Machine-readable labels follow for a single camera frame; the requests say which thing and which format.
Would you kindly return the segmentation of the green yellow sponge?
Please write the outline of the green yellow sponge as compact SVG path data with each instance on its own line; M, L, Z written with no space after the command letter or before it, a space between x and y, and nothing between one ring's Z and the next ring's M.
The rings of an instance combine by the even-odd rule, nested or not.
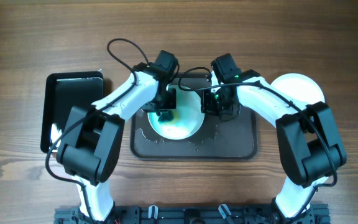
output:
M177 110L167 110L162 111L158 115L158 122L159 123L169 123L169 122L175 122L180 118L180 114Z

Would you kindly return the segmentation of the white plate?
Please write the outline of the white plate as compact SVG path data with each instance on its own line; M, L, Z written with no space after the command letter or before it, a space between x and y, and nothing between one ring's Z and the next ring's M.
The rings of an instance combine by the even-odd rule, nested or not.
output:
M159 121L156 113L149 113L151 127L160 136L171 140L182 140L194 135L204 121L201 112L201 98L195 91L183 91L177 85L170 85L177 94L176 108L171 110L172 119Z
M320 86L311 78L299 73L287 73L276 78L272 87L296 100L315 104L326 102Z

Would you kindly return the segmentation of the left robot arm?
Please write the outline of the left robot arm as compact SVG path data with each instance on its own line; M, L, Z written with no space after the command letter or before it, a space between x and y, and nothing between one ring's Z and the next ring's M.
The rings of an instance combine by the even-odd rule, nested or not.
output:
M77 219L104 223L114 208L107 180L116 167L125 123L138 110L167 118L176 107L176 94L168 89L178 59L161 51L153 63L130 69L130 77L108 96L89 106L74 106L64 131L54 144L57 162L77 185L80 206Z

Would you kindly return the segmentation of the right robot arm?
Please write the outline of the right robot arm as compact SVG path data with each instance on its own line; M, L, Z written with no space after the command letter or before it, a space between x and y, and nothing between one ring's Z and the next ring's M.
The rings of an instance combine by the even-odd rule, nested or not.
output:
M242 71L231 54L211 62L211 86L203 89L204 113L232 114L238 103L259 114L277 133L280 162L286 173L272 207L280 222L305 217L318 189L337 184L337 170L347 161L333 112L319 85L299 73L272 83L255 70Z

